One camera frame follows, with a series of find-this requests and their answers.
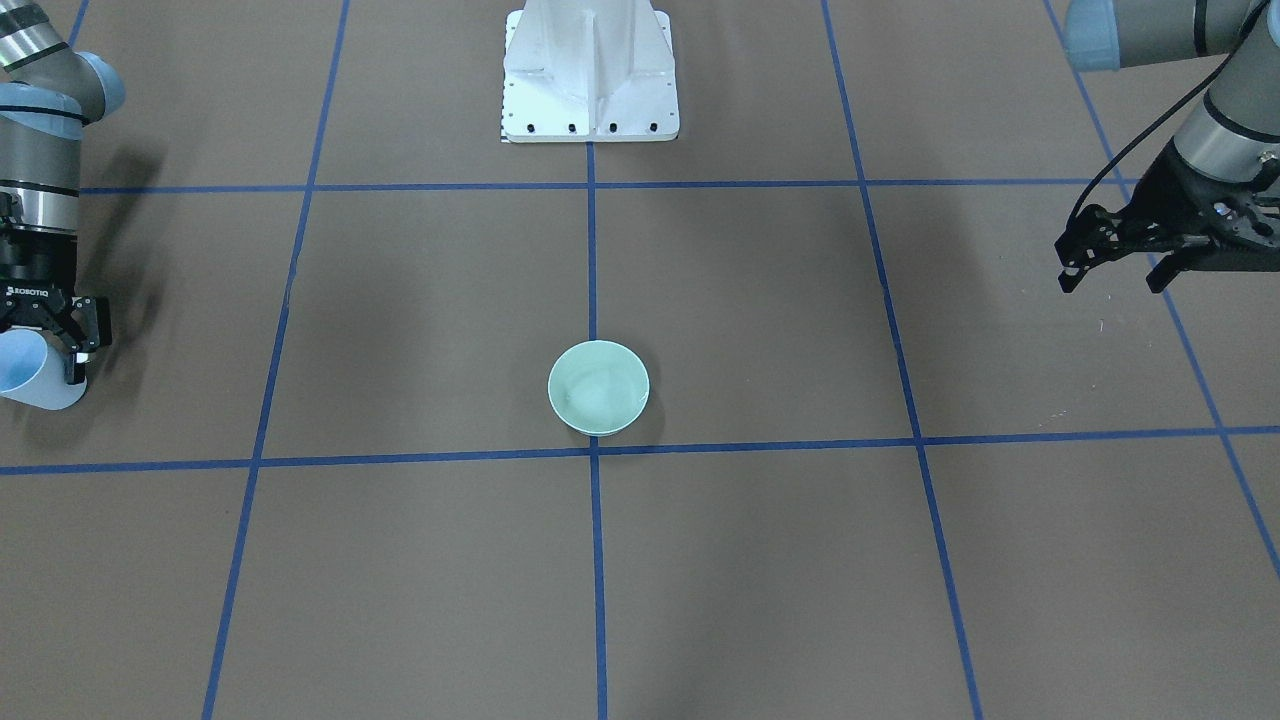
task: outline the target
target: blue tape line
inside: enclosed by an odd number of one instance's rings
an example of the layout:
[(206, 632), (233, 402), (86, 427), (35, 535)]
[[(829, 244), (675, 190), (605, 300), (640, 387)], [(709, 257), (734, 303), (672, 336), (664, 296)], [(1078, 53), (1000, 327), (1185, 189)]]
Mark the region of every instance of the blue tape line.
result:
[(1280, 425), (1251, 425), (1226, 428), (1229, 436), (1274, 436), (1280, 434)]
[(929, 505), (929, 520), (933, 523), (933, 539), (938, 550), (938, 562), (942, 568), (942, 579), (946, 584), (947, 603), (951, 607), (951, 621), (955, 626), (956, 644), (960, 651), (960, 662), (964, 666), (965, 684), (969, 689), (969, 703), (973, 707), (974, 720), (982, 720), (982, 700), (978, 694), (978, 680), (973, 669), (973, 660), (969, 653), (969, 638), (964, 626), (964, 615), (960, 611), (960, 598), (956, 592), (955, 575), (951, 571), (951, 555), (947, 551), (946, 534), (942, 529), (942, 516), (938, 512), (937, 498), (933, 492), (933, 475), (929, 470), (929, 459), (920, 432), (920, 419), (916, 413), (915, 396), (911, 392), (911, 378), (906, 368), (906, 354), (902, 350), (902, 336), (899, 332), (897, 314), (893, 310), (893, 296), (890, 292), (888, 273), (884, 269), (884, 256), (881, 252), (879, 233), (876, 228), (876, 213), (872, 208), (870, 192), (867, 188), (867, 172), (863, 168), (863, 156), (858, 145), (858, 128), (854, 124), (854, 113), (849, 101), (849, 90), (845, 83), (845, 70), (840, 61), (840, 49), (836, 44), (836, 28), (831, 20), (831, 5), (828, 0), (822, 0), (823, 20), (827, 24), (827, 41), (831, 45), (831, 61), (836, 70), (836, 85), (840, 88), (840, 102), (845, 111), (845, 126), (849, 129), (849, 149), (854, 155), (854, 168), (858, 170), (859, 190), (863, 196), (863, 211), (867, 215), (867, 229), (870, 234), (872, 251), (876, 256), (876, 273), (879, 277), (881, 288), (884, 296), (884, 315), (888, 319), (890, 334), (893, 340), (893, 352), (897, 355), (897, 372), (902, 383), (902, 397), (906, 401), (908, 419), (911, 423), (911, 439), (915, 445), (916, 460), (920, 465), (920, 479), (924, 483), (924, 496)]
[(404, 182), (404, 183), (328, 183), (315, 184), (316, 192), (438, 192), (466, 190), (584, 190), (582, 182)]
[(735, 187), (856, 187), (855, 179), (808, 179), (808, 181), (636, 181), (602, 182), (600, 190), (699, 190)]
[(1244, 466), (1240, 465), (1240, 459), (1235, 455), (1235, 447), (1226, 433), (1222, 433), (1222, 447), (1226, 450), (1226, 459), (1231, 462), (1231, 470), (1235, 473), (1235, 482), (1240, 486), (1244, 505), (1248, 506), (1249, 515), (1253, 516), (1253, 525), (1257, 527), (1258, 536), (1262, 538), (1262, 547), (1267, 551), (1267, 557), (1271, 559), (1271, 569), (1275, 570), (1276, 579), (1280, 579), (1280, 552), (1276, 551), (1275, 539), (1271, 537), (1267, 521), (1262, 518), (1262, 511), (1258, 509), (1258, 500), (1253, 496), (1253, 488), (1249, 487)]
[(81, 195), (220, 195), (230, 192), (306, 192), (305, 184), (204, 184), (175, 187), (84, 187)]
[[(951, 186), (1083, 186), (1089, 178), (902, 178), (814, 181), (698, 181), (698, 182), (596, 182), (596, 190), (691, 190), (746, 187), (951, 187)], [(1120, 184), (1107, 178), (1102, 184)], [(1133, 184), (1137, 181), (1124, 181)], [(586, 190), (585, 182), (472, 182), (472, 183), (316, 183), (316, 184), (204, 184), (156, 187), (86, 187), (81, 195), (205, 195), (228, 192), (465, 192), (484, 190)]]
[[(1160, 439), (1217, 437), (1221, 432), (1231, 436), (1277, 436), (1280, 425), (1251, 425), (1238, 428), (1158, 428), (1144, 430), (1096, 430), (1065, 433), (1016, 433), (992, 436), (938, 436), (922, 437), (927, 446), (973, 446), (1009, 443), (1052, 443), (1052, 442), (1106, 442), (1123, 439)], [(600, 447), (599, 455), (692, 455), (692, 454), (731, 454), (731, 452), (782, 452), (808, 450), (867, 450), (877, 447), (914, 447), (915, 438), (864, 438), (864, 439), (817, 439), (817, 441), (774, 441), (774, 442), (722, 442), (685, 445), (625, 445)], [(325, 468), (334, 465), (392, 465), (392, 464), (430, 464), (430, 462), (479, 462), (489, 460), (541, 460), (554, 457), (588, 457), (586, 447), (553, 447), (535, 450), (477, 450), (457, 452), (397, 452), (387, 455), (332, 455), (332, 456), (292, 456), (264, 457), (259, 468)], [(243, 470), (252, 460), (174, 460), (155, 462), (86, 462), (68, 465), (12, 465), (0, 466), (0, 477), (22, 475), (67, 475), (100, 473), (151, 473), (165, 470)]]
[(1156, 439), (1156, 438), (1185, 438), (1185, 437), (1215, 437), (1219, 432), (1215, 428), (1169, 428), (1151, 430), (1097, 430), (1074, 433), (1015, 433), (997, 436), (945, 436), (927, 437), (924, 445), (1006, 445), (1006, 443), (1033, 443), (1033, 442), (1093, 442), (1108, 439)]
[[(1079, 184), (1085, 186), (1091, 178), (940, 178), (940, 179), (868, 179), (868, 187), (937, 187), (937, 186), (1042, 186)], [(1101, 184), (1119, 184), (1116, 179), (1103, 179)]]
[(419, 462), (476, 462), (483, 460), (540, 460), (548, 457), (586, 457), (585, 447), (549, 450), (494, 450), (463, 452), (398, 452), (390, 455), (334, 455), (328, 457), (264, 457), (262, 468), (328, 468), (334, 465), (398, 465)]
[(604, 611), (604, 511), (600, 503), (600, 438), (591, 438), (591, 557), (595, 582), (596, 719), (609, 717), (609, 662)]
[[(1044, 5), (1044, 12), (1048, 14), (1050, 22), (1053, 23), (1053, 31), (1059, 36), (1059, 42), (1062, 42), (1065, 47), (1062, 27), (1057, 22), (1053, 6), (1050, 4), (1050, 0), (1042, 0), (1042, 3)], [(1093, 126), (1097, 129), (1098, 140), (1102, 142), (1102, 149), (1110, 160), (1115, 158), (1115, 155), (1111, 151), (1111, 143), (1107, 140), (1106, 129), (1103, 129), (1097, 109), (1093, 105), (1093, 99), (1089, 97), (1089, 91), (1084, 87), (1084, 82), (1080, 79), (1080, 73), (1074, 69), (1071, 73), (1075, 76), (1076, 87), (1080, 90), (1080, 97), (1084, 100), (1084, 106), (1089, 110), (1089, 117), (1093, 118)], [(1124, 195), (1125, 202), (1129, 202), (1133, 197), (1129, 193), (1129, 187), (1124, 184), (1125, 179), (1124, 176), (1120, 174), (1119, 167), (1115, 169), (1115, 177), (1121, 182), (1120, 192)], [(1147, 261), (1152, 268), (1157, 265), (1156, 258), (1151, 254), (1147, 254)], [(1228, 461), (1231, 465), (1231, 471), (1235, 473), (1235, 480), (1240, 486), (1240, 493), (1244, 496), (1244, 503), (1249, 509), (1253, 524), (1258, 530), (1258, 536), (1262, 538), (1262, 546), (1267, 552), (1267, 557), (1271, 560), (1271, 569), (1275, 571), (1276, 578), (1280, 579), (1280, 555), (1276, 552), (1275, 541), (1271, 537), (1266, 520), (1258, 510), (1257, 500), (1253, 496), (1253, 488), (1249, 486), (1249, 479), (1244, 474), (1244, 468), (1240, 465), (1240, 461), (1235, 455), (1235, 447), (1231, 445), (1231, 432), (1222, 423), (1222, 416), (1217, 410), (1217, 402), (1213, 400), (1213, 393), (1210, 391), (1208, 380), (1201, 368), (1199, 359), (1196, 355), (1196, 348), (1192, 346), (1190, 336), (1187, 334), (1187, 328), (1183, 324), (1181, 315), (1178, 313), (1178, 305), (1174, 302), (1172, 293), (1166, 290), (1161, 293), (1161, 296), (1165, 299), (1165, 307), (1169, 310), (1169, 316), (1174, 323), (1174, 328), (1178, 331), (1178, 338), (1183, 343), (1183, 351), (1187, 354), (1187, 360), (1190, 363), (1192, 373), (1196, 375), (1196, 382), (1199, 386), (1201, 395), (1204, 397), (1204, 405), (1208, 407), (1210, 416), (1213, 419), (1215, 433), (1222, 442), (1222, 450), (1226, 452)]]
[[(316, 123), (316, 140), (311, 150), (311, 168), (307, 172), (307, 186), (314, 186), (316, 173), (320, 167), (320, 151), (324, 146), (325, 124), (329, 120), (329, 105), (333, 101), (333, 87), (338, 79), (338, 65), (342, 59), (342, 45), (347, 31), (347, 15), (351, 9), (351, 0), (342, 1), (342, 12), (338, 15), (338, 32), (333, 44), (333, 56), (329, 63), (329, 79), (325, 86), (324, 100), (320, 105), (320, 119)], [(293, 293), (293, 282), (298, 273), (298, 258), (302, 254), (302, 243), (306, 237), (307, 219), (311, 213), (312, 191), (307, 190), (302, 196), (302, 210), (298, 214), (298, 229), (293, 238), (293, 252), (289, 258), (289, 273), (284, 283), (284, 297), (280, 302), (280, 316), (275, 329), (275, 343), (271, 350), (271, 365), (266, 375), (266, 388), (262, 392), (262, 409), (259, 416), (257, 436), (253, 441), (253, 457), (248, 470), (248, 480), (244, 483), (244, 501), (241, 506), (239, 525), (236, 530), (236, 547), (232, 552), (232, 564), (227, 577), (227, 593), (223, 597), (223, 612), (218, 623), (218, 638), (214, 642), (214, 659), (209, 667), (209, 685), (205, 689), (205, 705), (201, 720), (212, 720), (214, 706), (218, 700), (218, 683), (221, 678), (223, 659), (227, 653), (227, 637), (230, 632), (232, 612), (236, 607), (236, 588), (239, 584), (241, 562), (244, 557), (244, 543), (248, 537), (250, 518), (253, 512), (253, 496), (257, 491), (259, 468), (262, 462), (262, 450), (266, 445), (266, 430), (271, 419), (271, 402), (275, 396), (275, 382), (280, 369), (280, 356), (284, 351), (284, 334), (289, 324), (289, 299)]]
[(86, 462), (69, 465), (15, 465), (0, 468), (0, 477), (74, 475), (99, 473), (163, 473), (169, 470), (243, 470), (248, 460), (173, 460), (155, 462)]
[(79, 10), (76, 12), (76, 22), (72, 23), (72, 32), (67, 36), (67, 45), (76, 47), (76, 40), (79, 38), (79, 28), (84, 24), (84, 13), (88, 12), (88, 0), (81, 0)]
[(787, 450), (859, 450), (872, 447), (914, 447), (913, 438), (819, 439), (781, 442), (723, 442), (689, 445), (625, 445), (602, 447), (600, 455), (686, 455), (714, 452), (780, 452)]
[(599, 304), (596, 302), (595, 273), (595, 143), (586, 143), (586, 333), (588, 340), (599, 340)]

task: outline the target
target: green bowl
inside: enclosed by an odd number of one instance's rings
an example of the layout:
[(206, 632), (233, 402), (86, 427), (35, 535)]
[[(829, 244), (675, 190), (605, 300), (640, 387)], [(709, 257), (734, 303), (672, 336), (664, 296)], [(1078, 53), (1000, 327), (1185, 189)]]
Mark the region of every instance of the green bowl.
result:
[(649, 372), (626, 347), (593, 340), (570, 347), (552, 365), (547, 396), (566, 425), (585, 436), (612, 436), (644, 410)]

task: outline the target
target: plastic cup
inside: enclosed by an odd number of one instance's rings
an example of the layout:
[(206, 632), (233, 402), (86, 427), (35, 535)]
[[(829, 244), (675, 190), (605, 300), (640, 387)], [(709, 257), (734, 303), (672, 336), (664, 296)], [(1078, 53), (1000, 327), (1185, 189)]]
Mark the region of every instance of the plastic cup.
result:
[(0, 397), (63, 410), (83, 397), (87, 384), (67, 384), (67, 359), (38, 332), (0, 333)]

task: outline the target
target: black cable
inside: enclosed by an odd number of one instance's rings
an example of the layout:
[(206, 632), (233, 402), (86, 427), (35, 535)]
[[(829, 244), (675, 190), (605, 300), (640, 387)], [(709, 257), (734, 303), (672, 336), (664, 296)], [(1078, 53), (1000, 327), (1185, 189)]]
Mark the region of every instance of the black cable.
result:
[(1157, 129), (1160, 129), (1160, 126), (1167, 123), (1169, 118), (1172, 118), (1175, 114), (1178, 114), (1179, 110), (1181, 110), (1183, 108), (1185, 108), (1188, 102), (1190, 102), (1192, 100), (1194, 100), (1197, 95), (1199, 95), (1201, 92), (1203, 92), (1204, 88), (1207, 88), (1210, 85), (1212, 85), (1212, 82), (1215, 79), (1217, 79), (1217, 76), (1222, 73), (1222, 68), (1225, 68), (1226, 64), (1231, 61), (1231, 58), (1235, 56), (1235, 53), (1236, 53), (1236, 50), (1240, 49), (1240, 45), (1244, 45), (1244, 38), (1247, 38), (1249, 36), (1249, 33), (1253, 32), (1254, 26), (1257, 26), (1257, 23), (1258, 23), (1258, 18), (1262, 17), (1262, 12), (1270, 4), (1271, 4), (1271, 0), (1266, 0), (1266, 3), (1262, 3), (1261, 5), (1258, 5), (1257, 8), (1254, 8), (1252, 13), (1249, 13), (1248, 19), (1244, 20), (1244, 24), (1240, 28), (1240, 40), (1235, 44), (1235, 47), (1231, 49), (1231, 53), (1228, 54), (1226, 59), (1222, 60), (1222, 63), (1217, 68), (1215, 68), (1213, 72), (1211, 72), (1208, 74), (1208, 77), (1206, 77), (1204, 79), (1202, 79), (1199, 82), (1199, 85), (1197, 85), (1196, 87), (1193, 87), (1190, 90), (1190, 92), (1188, 92), (1187, 95), (1184, 95), (1181, 97), (1181, 100), (1179, 100), (1178, 102), (1174, 102), (1174, 106), (1170, 108), (1170, 109), (1167, 109), (1167, 110), (1165, 110), (1164, 114), (1161, 114), (1158, 118), (1156, 118), (1156, 122), (1153, 122), (1149, 126), (1147, 126), (1147, 129), (1144, 129), (1140, 133), (1138, 133), (1138, 137), (1133, 138), (1129, 142), (1129, 145), (1125, 145), (1124, 149), (1120, 152), (1117, 152), (1115, 155), (1115, 158), (1112, 158), (1111, 161), (1107, 163), (1107, 165), (1105, 168), (1102, 168), (1102, 172), (1100, 172), (1097, 176), (1093, 177), (1092, 181), (1089, 181), (1089, 184), (1087, 184), (1084, 187), (1084, 192), (1082, 192), (1080, 197), (1075, 201), (1075, 206), (1071, 208), (1071, 217), (1068, 218), (1068, 220), (1066, 220), (1066, 227), (1068, 228), (1071, 227), (1071, 220), (1074, 220), (1080, 214), (1080, 208), (1083, 208), (1084, 206), (1084, 201), (1089, 199), (1089, 193), (1093, 192), (1094, 188), (1097, 188), (1098, 184), (1103, 179), (1106, 179), (1107, 174), (1110, 174), (1111, 170), (1116, 169), (1116, 165), (1119, 165), (1120, 161), (1124, 160), (1125, 156), (1129, 155), (1129, 152), (1133, 152), (1134, 147), (1138, 147), (1139, 145), (1142, 145), (1142, 141), (1144, 141), (1148, 137), (1151, 137), (1151, 133), (1153, 133)]

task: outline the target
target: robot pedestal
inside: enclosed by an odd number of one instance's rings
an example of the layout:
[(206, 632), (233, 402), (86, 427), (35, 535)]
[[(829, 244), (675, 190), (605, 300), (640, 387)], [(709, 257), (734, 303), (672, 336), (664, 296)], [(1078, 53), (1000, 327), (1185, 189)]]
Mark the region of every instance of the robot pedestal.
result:
[(648, 0), (529, 0), (507, 17), (503, 69), (503, 141), (680, 133), (671, 18)]

